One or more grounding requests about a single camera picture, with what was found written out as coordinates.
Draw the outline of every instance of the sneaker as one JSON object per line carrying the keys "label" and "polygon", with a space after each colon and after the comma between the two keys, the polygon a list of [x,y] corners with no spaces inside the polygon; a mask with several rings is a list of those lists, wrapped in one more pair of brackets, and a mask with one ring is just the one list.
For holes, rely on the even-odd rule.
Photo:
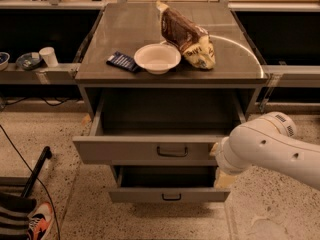
{"label": "sneaker", "polygon": [[41,204],[30,219],[28,240],[44,240],[53,224],[53,210],[50,203]]}

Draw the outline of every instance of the bottom drawer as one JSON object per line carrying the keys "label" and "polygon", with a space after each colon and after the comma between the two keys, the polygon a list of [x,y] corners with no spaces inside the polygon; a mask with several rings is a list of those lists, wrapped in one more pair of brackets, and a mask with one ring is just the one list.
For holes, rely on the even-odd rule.
{"label": "bottom drawer", "polygon": [[214,189],[213,166],[116,166],[113,202],[224,202],[227,189]]}

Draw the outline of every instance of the drawer handle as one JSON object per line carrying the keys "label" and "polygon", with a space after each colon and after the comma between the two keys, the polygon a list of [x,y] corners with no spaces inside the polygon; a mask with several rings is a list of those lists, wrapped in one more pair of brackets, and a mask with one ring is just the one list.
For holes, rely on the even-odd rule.
{"label": "drawer handle", "polygon": [[188,148],[184,148],[184,153],[182,154],[170,154],[170,153],[161,153],[160,147],[157,147],[157,153],[159,156],[166,156],[166,157],[185,157],[188,155]]}
{"label": "drawer handle", "polygon": [[181,200],[181,194],[178,194],[177,197],[166,197],[165,194],[162,194],[163,201],[180,201]]}

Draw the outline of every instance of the concrete floor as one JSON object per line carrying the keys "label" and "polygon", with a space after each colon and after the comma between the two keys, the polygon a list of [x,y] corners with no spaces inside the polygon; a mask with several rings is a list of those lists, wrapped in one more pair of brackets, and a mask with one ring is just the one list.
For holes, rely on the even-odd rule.
{"label": "concrete floor", "polygon": [[[312,114],[289,116],[298,139],[320,145],[320,114]],[[253,166],[237,176],[225,203],[112,203],[107,193],[115,185],[111,171],[106,165],[82,164],[72,143],[73,136],[90,129],[83,103],[52,107],[23,101],[7,106],[0,124],[31,167],[50,146],[53,157],[39,178],[54,202],[62,240],[320,239],[320,191],[276,172]],[[0,143],[0,176],[29,176],[1,131]],[[38,203],[48,200],[38,182],[31,197]],[[56,225],[48,239],[58,239]]]}

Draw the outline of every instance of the white cup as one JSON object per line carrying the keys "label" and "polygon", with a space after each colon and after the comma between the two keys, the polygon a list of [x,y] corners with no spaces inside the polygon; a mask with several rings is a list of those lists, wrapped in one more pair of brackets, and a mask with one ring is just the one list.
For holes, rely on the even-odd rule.
{"label": "white cup", "polygon": [[46,62],[47,66],[50,68],[56,67],[59,65],[56,54],[53,47],[45,47],[39,51],[39,54]]}

